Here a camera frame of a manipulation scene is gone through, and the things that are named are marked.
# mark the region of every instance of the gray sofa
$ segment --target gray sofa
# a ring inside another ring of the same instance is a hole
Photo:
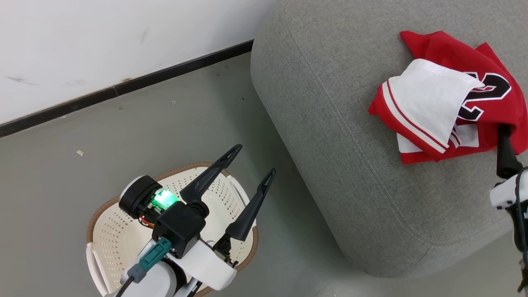
[[[527,92],[527,15],[526,0],[285,0],[262,25],[254,86],[341,250],[366,272],[427,275],[512,228],[488,200],[494,152],[402,165],[394,132],[367,108],[412,60],[403,30],[488,42]]]

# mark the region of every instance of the white plastic basket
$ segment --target white plastic basket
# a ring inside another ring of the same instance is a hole
[[[160,175],[156,180],[179,196],[180,191],[209,165],[211,163],[193,163]],[[249,203],[248,196],[238,181],[227,171],[222,173],[202,197],[210,214],[205,219],[206,225],[201,236],[211,246]],[[92,279],[102,296],[121,287],[121,276],[152,236],[152,230],[130,218],[119,208],[118,201],[119,197],[116,197],[101,206],[88,226],[86,258]],[[236,267],[237,271],[249,264],[257,250],[256,224],[255,221],[253,232],[250,232],[245,242],[231,242],[231,258],[240,263]],[[196,296],[203,296],[210,290],[204,285]]]

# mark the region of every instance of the teal connector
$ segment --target teal connector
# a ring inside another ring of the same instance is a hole
[[[133,277],[134,282],[139,283],[147,275],[147,272],[165,257],[171,248],[172,243],[167,238],[162,237],[147,254],[141,257],[139,263],[128,270],[128,277]]]

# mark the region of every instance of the green light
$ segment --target green light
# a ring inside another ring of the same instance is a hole
[[[152,200],[152,205],[159,209],[166,210],[171,205],[176,203],[176,201],[178,201],[178,197],[172,194],[169,190],[163,189],[161,192],[154,196],[154,200]]]

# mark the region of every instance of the jersey number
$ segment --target jersey number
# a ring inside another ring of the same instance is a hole
[[[465,74],[479,79],[476,72],[465,72]],[[501,100],[512,89],[510,83],[504,77],[496,73],[486,73],[481,81],[486,86],[483,88],[475,88],[469,92],[458,112],[459,118],[477,121],[484,111],[478,108],[476,105],[472,108],[469,108],[466,106],[467,103],[485,100]]]

